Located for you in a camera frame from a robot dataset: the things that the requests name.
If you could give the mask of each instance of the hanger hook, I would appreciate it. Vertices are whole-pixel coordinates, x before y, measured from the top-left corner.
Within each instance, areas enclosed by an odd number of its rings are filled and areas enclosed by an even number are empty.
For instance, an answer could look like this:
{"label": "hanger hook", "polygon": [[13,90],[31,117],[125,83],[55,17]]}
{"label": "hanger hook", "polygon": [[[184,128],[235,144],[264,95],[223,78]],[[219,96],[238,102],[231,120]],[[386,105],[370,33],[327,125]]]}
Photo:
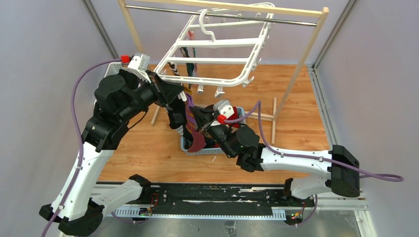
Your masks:
{"label": "hanger hook", "polygon": [[204,32],[204,34],[211,36],[211,40],[212,40],[212,42],[215,42],[215,35],[214,35],[214,32],[212,32],[212,31],[207,31],[207,30],[205,29],[205,26],[204,26],[204,17],[205,17],[205,14],[207,14],[208,12],[214,12],[214,11],[213,11],[212,9],[205,9],[205,10],[203,10],[203,11],[201,12],[201,14],[199,15],[199,25],[200,25],[200,27],[201,27],[201,31],[202,31],[202,32]]}

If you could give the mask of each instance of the wooden frame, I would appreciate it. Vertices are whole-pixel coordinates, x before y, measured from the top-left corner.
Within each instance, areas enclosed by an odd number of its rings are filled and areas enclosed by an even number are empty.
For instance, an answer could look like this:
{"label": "wooden frame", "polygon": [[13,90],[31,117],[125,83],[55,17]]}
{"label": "wooden frame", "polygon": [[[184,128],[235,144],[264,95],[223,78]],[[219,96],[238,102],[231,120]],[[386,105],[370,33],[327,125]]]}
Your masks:
{"label": "wooden frame", "polygon": [[[314,28],[313,32],[311,33],[310,40],[300,57],[297,67],[294,70],[294,73],[291,77],[291,80],[285,90],[284,95],[282,96],[279,105],[276,106],[277,100],[276,97],[274,98],[274,110],[272,115],[262,114],[263,121],[271,121],[272,122],[272,137],[271,143],[275,142],[275,127],[276,127],[276,120],[279,117],[279,113],[281,112],[282,108],[285,105],[285,101],[287,100],[288,95],[290,94],[295,81],[297,80],[298,74],[301,71],[302,67],[304,66],[305,60],[307,60],[308,54],[313,47],[316,38],[323,27],[323,24],[329,14],[329,8],[323,7],[322,11],[311,11],[311,10],[301,10],[301,9],[292,9],[292,8],[283,8],[283,7],[269,7],[269,6],[254,6],[254,5],[247,5],[247,4],[239,4],[239,3],[227,3],[227,2],[216,2],[216,1],[205,1],[205,0],[132,0],[132,1],[146,1],[146,2],[156,2],[156,3],[170,3],[170,4],[179,4],[179,5],[189,5],[189,6],[201,6],[207,8],[225,8],[225,9],[232,9],[232,10],[242,10],[242,11],[253,11],[253,12],[264,12],[264,13],[276,13],[276,14],[284,14],[284,15],[294,15],[294,16],[309,16],[309,17],[316,17],[318,18],[317,25]],[[137,47],[138,52],[143,52],[143,46],[138,35],[137,30],[135,29],[134,22],[132,21],[131,14],[129,13],[128,9],[125,7],[126,0],[118,0],[118,4],[121,8],[122,14],[128,26],[129,32],[131,33],[132,39],[134,40],[135,46]],[[156,122],[157,115],[159,114],[160,107],[157,107],[153,119],[151,123],[154,125]],[[249,116],[250,119],[257,119],[257,113],[253,113]]]}

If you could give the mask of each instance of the robotic arm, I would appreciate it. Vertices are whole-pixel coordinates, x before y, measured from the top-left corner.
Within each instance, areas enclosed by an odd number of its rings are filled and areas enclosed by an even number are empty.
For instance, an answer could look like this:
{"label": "robotic arm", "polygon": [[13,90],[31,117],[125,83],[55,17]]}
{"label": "robotic arm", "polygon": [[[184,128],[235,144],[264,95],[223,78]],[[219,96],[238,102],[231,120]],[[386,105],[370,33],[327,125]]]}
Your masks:
{"label": "robotic arm", "polygon": [[[40,209],[40,215],[46,220],[60,209],[53,221],[59,223],[58,228],[67,235],[88,236],[116,208],[132,200],[149,200],[151,183],[139,175],[131,176],[106,193],[90,196],[104,165],[128,132],[129,120],[146,112],[152,104],[169,108],[169,104],[183,93],[182,85],[163,81],[156,73],[146,70],[147,66],[148,57],[136,54],[130,58],[127,68],[103,78],[94,92],[97,103],[82,134],[83,166],[78,167],[76,161],[56,200]],[[344,147],[334,146],[332,151],[317,152],[273,148],[276,150],[273,152],[259,143],[259,136],[245,124],[239,123],[238,129],[233,130],[224,123],[233,115],[228,100],[221,100],[212,109],[194,107],[191,111],[198,131],[214,139],[227,157],[237,157],[237,165],[242,169],[248,172],[294,170],[311,174],[302,179],[288,179],[284,198],[301,201],[330,191],[346,197],[359,196],[359,173],[323,161],[323,158],[338,159],[359,167],[359,162]],[[318,160],[302,158],[304,156],[316,156]],[[76,169],[80,169],[78,178],[64,205],[60,205]]]}

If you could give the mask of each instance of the blue plastic basket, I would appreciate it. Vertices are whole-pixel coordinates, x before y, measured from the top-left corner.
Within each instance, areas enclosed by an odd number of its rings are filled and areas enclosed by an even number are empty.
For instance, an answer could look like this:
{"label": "blue plastic basket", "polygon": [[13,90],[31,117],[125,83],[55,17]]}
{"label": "blue plastic basket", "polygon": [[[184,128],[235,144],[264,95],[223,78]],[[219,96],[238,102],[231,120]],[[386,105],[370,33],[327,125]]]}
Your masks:
{"label": "blue plastic basket", "polygon": [[[239,114],[239,117],[242,117],[245,115],[245,110],[242,107],[237,107],[237,113]],[[185,138],[183,136],[180,136],[180,148],[182,151],[184,151],[188,156],[194,156],[194,155],[208,155],[208,154],[224,154],[222,149],[220,147],[217,148],[205,148],[198,152],[188,152],[188,149],[185,149]]]}

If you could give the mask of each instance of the white wall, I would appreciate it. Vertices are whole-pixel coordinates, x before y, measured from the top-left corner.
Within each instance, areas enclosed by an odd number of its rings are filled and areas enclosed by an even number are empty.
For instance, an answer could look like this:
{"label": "white wall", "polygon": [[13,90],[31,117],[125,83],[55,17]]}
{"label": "white wall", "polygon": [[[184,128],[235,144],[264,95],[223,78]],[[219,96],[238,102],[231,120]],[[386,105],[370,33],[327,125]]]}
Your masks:
{"label": "white wall", "polygon": [[377,173],[362,180],[379,237],[417,236],[419,3],[360,0],[318,72],[340,143]]}
{"label": "white wall", "polygon": [[[255,3],[265,2],[264,0],[219,0],[225,2],[236,3]],[[119,54],[133,54],[136,52],[136,47],[132,41],[129,30],[126,26],[125,20],[122,16],[121,10],[116,0],[92,0],[94,7]],[[188,7],[183,5],[162,4],[162,3],[148,3],[137,1],[126,1],[127,4],[139,6],[152,6],[158,8],[170,8],[181,10],[197,11],[202,7]],[[307,63],[313,63],[319,54],[323,44],[329,36],[337,19],[341,15],[348,0],[272,0],[270,1],[278,7],[299,8],[307,10],[322,10],[324,6],[329,7],[330,14],[320,32],[318,39],[313,46]],[[185,14],[164,13],[145,10],[130,9],[132,18],[140,35],[141,41],[145,48],[145,52],[151,56],[153,63],[158,63],[172,46],[176,38],[179,36],[181,30],[185,27],[186,22],[191,17]],[[301,20],[308,22],[316,22],[316,19],[310,17],[289,17],[275,15],[276,19],[285,20]],[[219,22],[220,18],[211,18],[210,22]],[[234,37],[251,37],[258,36],[255,27],[250,30],[255,34],[241,29],[225,29],[215,31],[215,36],[219,38],[232,39]],[[304,51],[305,46],[310,38],[312,27],[294,26],[275,24],[268,42],[263,48],[260,56],[262,63],[265,64],[296,64]],[[243,48],[236,48],[235,50],[198,50],[197,54],[201,57],[239,57],[248,56],[249,53],[242,52]]]}
{"label": "white wall", "polygon": [[[73,83],[110,56],[79,0],[3,1],[0,22],[0,236],[40,236],[38,211],[56,198],[78,151]],[[81,124],[104,72],[80,85]],[[57,225],[49,236],[58,236]]]}

